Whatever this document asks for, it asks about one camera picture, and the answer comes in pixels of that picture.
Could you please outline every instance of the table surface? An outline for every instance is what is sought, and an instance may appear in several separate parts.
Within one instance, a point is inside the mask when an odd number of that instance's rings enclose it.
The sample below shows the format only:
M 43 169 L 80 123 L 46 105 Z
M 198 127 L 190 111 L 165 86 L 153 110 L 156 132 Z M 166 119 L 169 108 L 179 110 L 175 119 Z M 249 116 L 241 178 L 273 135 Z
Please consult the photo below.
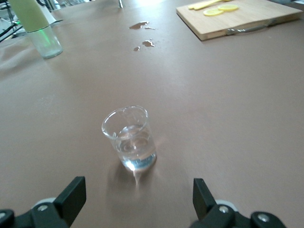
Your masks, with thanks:
M 48 60 L 27 37 L 0 43 L 1 208 L 19 215 L 85 176 L 72 227 L 187 228 L 193 178 L 203 178 L 247 217 L 262 210 L 303 226 L 303 17 L 201 42 L 176 14 L 194 2 L 57 10 L 64 51 Z M 155 29 L 129 29 L 144 20 Z M 138 185 L 101 132 L 127 105 L 148 110 L 157 145 Z

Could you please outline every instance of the cable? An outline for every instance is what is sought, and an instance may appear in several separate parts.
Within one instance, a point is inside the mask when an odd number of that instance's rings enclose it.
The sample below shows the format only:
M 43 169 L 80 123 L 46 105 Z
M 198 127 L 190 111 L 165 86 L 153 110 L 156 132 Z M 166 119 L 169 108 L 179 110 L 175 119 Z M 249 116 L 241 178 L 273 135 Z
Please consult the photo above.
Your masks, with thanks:
M 20 26 L 18 29 L 16 29 L 15 31 L 13 31 L 11 34 L 9 34 L 7 37 L 9 37 L 9 36 L 11 36 L 11 35 L 13 35 L 15 32 L 17 32 L 19 29 L 22 29 L 23 28 L 23 26 Z M 3 39 L 1 39 L 0 40 L 0 43 L 2 42 L 2 41 L 4 41 L 7 37 L 5 37 L 5 38 L 3 38 Z
M 9 26 L 6 30 L 4 30 L 2 33 L 0 33 L 0 37 L 2 37 L 4 34 L 8 33 L 15 26 L 16 26 L 15 24 Z

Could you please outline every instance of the lemon wedge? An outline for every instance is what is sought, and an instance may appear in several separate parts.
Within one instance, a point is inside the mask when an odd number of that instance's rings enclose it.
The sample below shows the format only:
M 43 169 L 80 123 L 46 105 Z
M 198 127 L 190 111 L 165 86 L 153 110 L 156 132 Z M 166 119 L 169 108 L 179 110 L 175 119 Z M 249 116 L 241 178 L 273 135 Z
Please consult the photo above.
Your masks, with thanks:
M 238 9 L 237 5 L 220 5 L 220 6 L 218 6 L 218 10 L 222 10 L 222 11 L 226 11 L 226 12 L 235 11 L 237 9 Z
M 223 10 L 219 10 L 219 9 L 207 9 L 203 12 L 203 14 L 205 16 L 216 16 L 216 15 L 219 15 L 223 12 L 224 12 Z

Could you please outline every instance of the water spill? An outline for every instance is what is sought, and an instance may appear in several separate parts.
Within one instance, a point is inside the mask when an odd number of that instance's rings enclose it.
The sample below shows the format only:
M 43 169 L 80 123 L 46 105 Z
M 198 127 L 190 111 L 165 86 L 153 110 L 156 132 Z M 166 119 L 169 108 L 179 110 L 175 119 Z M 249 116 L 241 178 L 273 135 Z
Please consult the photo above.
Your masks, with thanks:
M 141 46 L 138 46 L 136 48 L 133 49 L 133 51 L 139 51 L 141 49 Z
M 147 24 L 149 24 L 148 21 L 141 21 L 135 25 L 132 25 L 131 27 L 129 27 L 129 29 L 141 29 L 143 25 L 147 25 Z
M 144 41 L 142 44 L 146 47 L 155 47 L 155 45 L 149 40 Z

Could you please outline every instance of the bottle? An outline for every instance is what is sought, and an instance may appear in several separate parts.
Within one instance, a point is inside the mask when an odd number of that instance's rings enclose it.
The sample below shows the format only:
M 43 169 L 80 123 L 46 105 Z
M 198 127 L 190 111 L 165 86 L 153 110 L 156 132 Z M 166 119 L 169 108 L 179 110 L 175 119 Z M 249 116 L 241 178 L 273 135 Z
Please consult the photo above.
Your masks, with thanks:
M 9 3 L 43 58 L 55 57 L 63 51 L 36 0 L 9 0 Z

